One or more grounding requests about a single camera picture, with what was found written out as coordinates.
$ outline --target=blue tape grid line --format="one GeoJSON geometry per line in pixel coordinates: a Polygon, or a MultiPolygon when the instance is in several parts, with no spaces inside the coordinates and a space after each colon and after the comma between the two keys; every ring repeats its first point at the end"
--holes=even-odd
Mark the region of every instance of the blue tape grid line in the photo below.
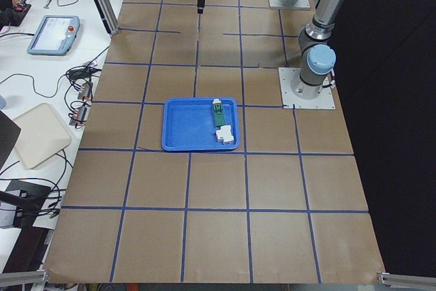
{"type": "MultiPolygon", "coordinates": [[[[120,151],[120,152],[144,152],[144,153],[168,153],[163,149],[147,149],[138,147],[137,149],[121,148],[79,148],[80,151],[120,151]]],[[[198,151],[198,153],[211,153],[214,155],[268,155],[268,156],[331,156],[331,157],[354,157],[353,153],[265,153],[261,151],[198,151]]]]}
{"type": "Polygon", "coordinates": [[[159,31],[159,30],[146,30],[146,29],[145,30],[141,30],[141,29],[129,29],[127,27],[120,27],[120,30],[123,30],[123,31],[133,31],[133,32],[150,32],[150,33],[159,32],[159,33],[177,33],[177,34],[181,34],[180,31],[165,31],[165,30],[159,31]]]}
{"type": "Polygon", "coordinates": [[[223,35],[241,35],[243,37],[280,37],[283,40],[285,39],[285,37],[293,37],[293,38],[297,38],[297,35],[285,35],[283,34],[283,27],[282,27],[282,34],[268,34],[268,33],[223,33],[223,35]]]}
{"type": "MultiPolygon", "coordinates": [[[[189,181],[185,202],[189,197],[189,181]]],[[[351,211],[338,209],[245,209],[245,208],[189,208],[185,207],[138,207],[138,206],[76,206],[63,205],[62,209],[113,210],[113,211],[183,211],[183,212],[218,212],[218,213],[304,213],[304,214],[368,214],[369,211],[351,211]]]]}
{"type": "MultiPolygon", "coordinates": [[[[162,13],[162,7],[163,7],[162,3],[163,2],[164,2],[164,0],[161,0],[161,5],[159,6],[159,15],[157,17],[156,29],[155,29],[156,32],[155,32],[154,39],[153,39],[153,47],[151,49],[149,63],[153,62],[153,54],[155,52],[155,45],[156,45],[156,39],[157,39],[157,31],[159,30],[159,23],[160,23],[160,19],[161,19],[161,13],[162,13]]],[[[145,82],[145,86],[144,86],[144,92],[143,92],[143,95],[142,95],[142,102],[145,102],[147,87],[148,87],[148,84],[149,84],[150,70],[151,70],[151,65],[149,65],[149,71],[148,71],[148,74],[147,74],[147,78],[146,78],[146,82],[145,82]]],[[[127,204],[127,196],[129,194],[129,186],[130,186],[130,181],[131,181],[131,175],[132,175],[132,172],[133,172],[133,167],[134,167],[134,162],[135,162],[135,157],[136,157],[136,150],[135,149],[138,146],[138,140],[139,140],[139,135],[140,135],[140,130],[141,130],[141,120],[142,120],[142,115],[144,114],[144,107],[145,107],[145,105],[142,104],[141,105],[141,110],[140,110],[140,116],[139,116],[139,119],[138,119],[138,127],[136,129],[134,150],[132,151],[132,155],[131,155],[130,169],[129,169],[129,175],[128,175],[128,178],[127,178],[126,188],[125,188],[123,206],[126,206],[126,204],[127,204]]],[[[111,272],[110,272],[109,282],[112,282],[113,279],[114,279],[114,273],[115,273],[115,268],[116,268],[116,259],[117,259],[117,256],[118,256],[118,250],[119,250],[119,245],[120,245],[120,240],[121,240],[121,232],[122,232],[122,229],[123,229],[124,214],[125,214],[125,209],[122,209],[121,210],[121,218],[120,218],[119,230],[118,230],[118,234],[117,234],[117,237],[116,237],[115,250],[114,250],[114,258],[112,260],[112,269],[111,269],[111,272]]]]}
{"type": "MultiPolygon", "coordinates": [[[[197,81],[197,76],[194,76],[194,82],[197,81]]],[[[196,96],[196,87],[194,86],[194,97],[196,96]]],[[[151,105],[151,106],[163,106],[163,102],[128,102],[128,101],[116,101],[116,100],[94,100],[94,104],[124,104],[124,105],[151,105]]],[[[236,105],[237,107],[248,108],[283,108],[280,105],[236,105]]]]}
{"type": "Polygon", "coordinates": [[[318,283],[321,283],[322,282],[322,278],[321,278],[321,273],[320,273],[320,264],[318,262],[318,256],[317,256],[317,252],[316,252],[315,235],[313,233],[313,224],[312,224],[312,217],[311,217],[310,206],[309,206],[309,197],[307,195],[305,167],[304,167],[303,162],[302,162],[301,145],[300,145],[300,134],[298,133],[298,124],[297,124],[297,117],[296,117],[295,110],[296,109],[295,109],[295,106],[294,106],[294,108],[292,109],[292,116],[294,118],[295,134],[296,134],[297,149],[298,149],[298,157],[300,158],[302,185],[303,185],[303,189],[305,191],[305,200],[306,200],[306,207],[307,207],[307,219],[309,220],[309,229],[310,229],[310,233],[311,233],[313,257],[315,259],[316,275],[317,275],[317,278],[318,278],[318,283]]]}
{"type": "Polygon", "coordinates": [[[253,277],[253,255],[251,252],[251,224],[250,224],[250,199],[249,199],[249,182],[248,182],[248,163],[247,163],[247,124],[245,120],[245,87],[244,87],[244,68],[243,68],[243,38],[242,38],[242,21],[240,18],[240,0],[238,0],[238,30],[239,30],[239,49],[240,49],[240,80],[242,86],[243,99],[243,122],[244,122],[244,171],[245,171],[245,202],[247,204],[247,242],[248,242],[248,265],[250,283],[254,282],[253,277]]]}
{"type": "Polygon", "coordinates": [[[281,41],[283,42],[283,52],[285,53],[285,63],[286,63],[286,67],[289,67],[289,61],[287,60],[287,53],[286,53],[286,37],[288,37],[288,36],[285,35],[285,31],[283,28],[283,21],[281,19],[281,10],[277,10],[277,12],[279,13],[281,41]]]}
{"type": "Polygon", "coordinates": [[[186,177],[185,208],[183,209],[185,214],[183,216],[182,263],[181,263],[181,272],[180,272],[180,282],[183,282],[185,280],[186,229],[187,229],[188,208],[189,208],[189,180],[191,178],[191,162],[192,162],[192,154],[190,153],[188,158],[188,172],[186,177]]]}
{"type": "MultiPolygon", "coordinates": [[[[191,7],[197,7],[196,3],[157,3],[153,1],[123,1],[124,3],[132,4],[132,5],[166,5],[166,6],[191,6],[191,7]]],[[[269,10],[269,7],[256,7],[256,6],[237,6],[237,5],[213,5],[213,4],[206,4],[204,8],[207,7],[224,7],[224,8],[253,8],[257,10],[269,10]]]]}
{"type": "MultiPolygon", "coordinates": [[[[168,64],[168,63],[130,63],[122,61],[105,61],[104,65],[139,65],[139,66],[170,66],[170,67],[195,67],[195,64],[168,64]]],[[[232,65],[202,65],[202,67],[240,68],[232,65]]],[[[244,68],[259,68],[258,66],[243,66],[244,68]]],[[[264,69],[277,69],[277,67],[263,67],[264,69]]]]}

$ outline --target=touchscreen display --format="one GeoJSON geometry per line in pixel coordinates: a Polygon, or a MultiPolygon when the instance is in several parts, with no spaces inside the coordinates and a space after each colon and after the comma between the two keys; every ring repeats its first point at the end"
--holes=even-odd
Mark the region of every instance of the touchscreen display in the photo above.
{"type": "Polygon", "coordinates": [[[40,36],[33,49],[35,50],[58,50],[62,41],[67,37],[67,28],[72,24],[72,18],[48,17],[44,27],[40,31],[40,36]]]}

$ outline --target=gray cylinder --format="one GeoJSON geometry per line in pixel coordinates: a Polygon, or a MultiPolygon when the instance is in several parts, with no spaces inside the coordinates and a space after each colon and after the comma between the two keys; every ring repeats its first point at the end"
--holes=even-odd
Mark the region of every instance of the gray cylinder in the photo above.
{"type": "Polygon", "coordinates": [[[300,98],[312,100],[322,92],[322,83],[336,63],[336,54],[326,44],[318,44],[302,56],[300,73],[291,81],[291,89],[300,98]]]}

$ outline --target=tablet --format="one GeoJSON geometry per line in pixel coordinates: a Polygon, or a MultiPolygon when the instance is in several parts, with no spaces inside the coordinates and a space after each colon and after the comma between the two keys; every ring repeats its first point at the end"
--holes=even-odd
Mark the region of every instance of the tablet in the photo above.
{"type": "Polygon", "coordinates": [[[71,143],[65,123],[50,104],[39,104],[14,119],[21,129],[15,150],[27,168],[34,168],[71,143]]]}
{"type": "Polygon", "coordinates": [[[30,55],[63,56],[71,48],[79,27],[77,16],[45,15],[27,52],[30,55]]]}

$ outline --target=blue joint cap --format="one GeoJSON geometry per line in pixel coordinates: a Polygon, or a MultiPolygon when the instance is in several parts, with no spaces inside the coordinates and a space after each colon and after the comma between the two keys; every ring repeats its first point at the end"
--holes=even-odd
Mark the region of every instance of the blue joint cap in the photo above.
{"type": "Polygon", "coordinates": [[[307,55],[307,65],[317,75],[328,74],[336,63],[334,50],[326,44],[317,44],[307,55]]]}

